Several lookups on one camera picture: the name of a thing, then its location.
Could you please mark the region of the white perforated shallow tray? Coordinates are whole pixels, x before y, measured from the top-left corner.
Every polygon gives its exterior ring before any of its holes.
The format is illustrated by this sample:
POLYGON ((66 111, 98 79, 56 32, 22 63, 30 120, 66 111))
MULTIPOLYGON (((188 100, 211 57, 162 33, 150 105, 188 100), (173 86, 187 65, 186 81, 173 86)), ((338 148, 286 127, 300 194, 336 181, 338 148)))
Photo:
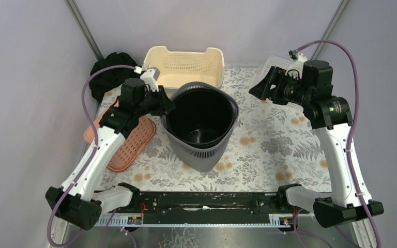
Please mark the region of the white perforated shallow tray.
POLYGON ((302 78, 303 64, 308 59, 298 52, 291 56, 292 63, 269 56, 254 74, 249 94, 260 100, 270 100, 274 104, 286 105, 291 101, 284 94, 287 86, 298 87, 302 78))

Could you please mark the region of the black plastic bucket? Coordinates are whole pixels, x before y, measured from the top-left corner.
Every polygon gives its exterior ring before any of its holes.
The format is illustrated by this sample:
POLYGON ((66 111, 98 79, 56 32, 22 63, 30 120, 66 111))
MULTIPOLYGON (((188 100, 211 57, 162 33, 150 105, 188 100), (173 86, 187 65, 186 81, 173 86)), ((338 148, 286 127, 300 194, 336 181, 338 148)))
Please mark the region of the black plastic bucket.
POLYGON ((236 117, 236 105, 222 92, 210 88, 188 89, 173 100, 166 116, 168 131, 194 148, 210 148, 228 134, 236 117))

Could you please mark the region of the grey slatted waste bin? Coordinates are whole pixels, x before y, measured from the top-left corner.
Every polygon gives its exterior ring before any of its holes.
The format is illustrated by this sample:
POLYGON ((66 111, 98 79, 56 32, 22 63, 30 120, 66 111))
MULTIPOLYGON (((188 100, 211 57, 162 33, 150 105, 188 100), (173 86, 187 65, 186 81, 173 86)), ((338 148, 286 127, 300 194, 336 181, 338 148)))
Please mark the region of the grey slatted waste bin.
POLYGON ((218 90, 225 94, 226 96, 229 97, 233 101, 233 103, 236 105, 237 111, 236 111, 236 117, 235 117, 235 122, 233 126, 230 128, 228 134, 223 138, 222 141, 217 143, 216 145, 210 147, 210 148, 205 148, 205 149, 199 149, 199 148, 194 148, 190 145, 187 145, 183 141, 180 141, 178 138, 176 138, 174 135, 172 135, 166 125, 166 116, 161 117, 161 124, 163 129, 165 130, 165 133, 169 139, 171 148, 174 152, 174 154, 185 164, 189 165, 191 168, 198 172, 208 172, 212 170, 216 164, 219 162, 219 160, 222 158, 223 153, 226 150, 226 147, 228 145, 228 142, 230 140, 230 137, 232 135, 232 132, 235 128, 236 122, 238 121, 239 118, 239 106, 237 102, 227 93, 223 92, 222 90, 213 87, 209 84, 203 83, 203 82, 190 82, 185 84, 184 86, 180 87, 178 91, 176 91, 172 97, 171 101, 173 102, 174 98, 178 96, 180 93, 188 90, 188 89, 193 89, 193 88, 210 88, 214 90, 218 90))

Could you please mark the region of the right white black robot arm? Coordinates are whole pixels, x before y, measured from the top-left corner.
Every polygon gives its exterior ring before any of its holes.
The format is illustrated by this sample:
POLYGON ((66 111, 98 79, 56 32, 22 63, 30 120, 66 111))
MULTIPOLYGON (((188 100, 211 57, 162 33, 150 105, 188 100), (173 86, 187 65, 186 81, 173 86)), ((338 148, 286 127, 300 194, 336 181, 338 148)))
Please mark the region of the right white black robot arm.
POLYGON ((328 165, 331 192, 321 193, 300 184, 278 189, 277 209, 295 207, 313 213, 324 228, 381 215, 384 207, 369 193, 349 134, 353 117, 348 102, 332 93, 333 68, 328 62, 310 60, 295 75, 276 66, 259 67, 249 93, 274 104, 302 107, 320 141, 328 165))

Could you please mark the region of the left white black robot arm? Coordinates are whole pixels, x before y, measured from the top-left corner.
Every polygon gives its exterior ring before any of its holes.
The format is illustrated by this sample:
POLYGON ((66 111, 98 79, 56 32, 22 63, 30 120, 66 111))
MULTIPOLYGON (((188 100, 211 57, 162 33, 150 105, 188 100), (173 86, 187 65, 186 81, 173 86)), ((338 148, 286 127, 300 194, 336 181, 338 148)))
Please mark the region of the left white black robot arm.
POLYGON ((142 116, 164 116, 174 108, 163 86, 152 77, 127 79, 121 94, 103 114, 88 151, 59 188, 50 187, 46 199, 54 216, 83 230, 90 230, 100 216, 117 208, 134 212, 140 205, 139 190, 120 183, 97 193, 96 184, 115 152, 130 137, 142 116))

